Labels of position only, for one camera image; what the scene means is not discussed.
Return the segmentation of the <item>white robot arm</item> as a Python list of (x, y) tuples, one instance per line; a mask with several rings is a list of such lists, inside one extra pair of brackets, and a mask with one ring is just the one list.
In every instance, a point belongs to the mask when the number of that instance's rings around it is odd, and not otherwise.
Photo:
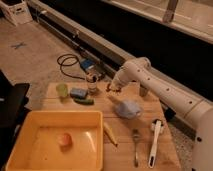
[(196, 131), (191, 170), (213, 171), (213, 102), (161, 79), (150, 69), (151, 63), (146, 57), (127, 60), (107, 90), (120, 92), (132, 81), (138, 81), (151, 90)]

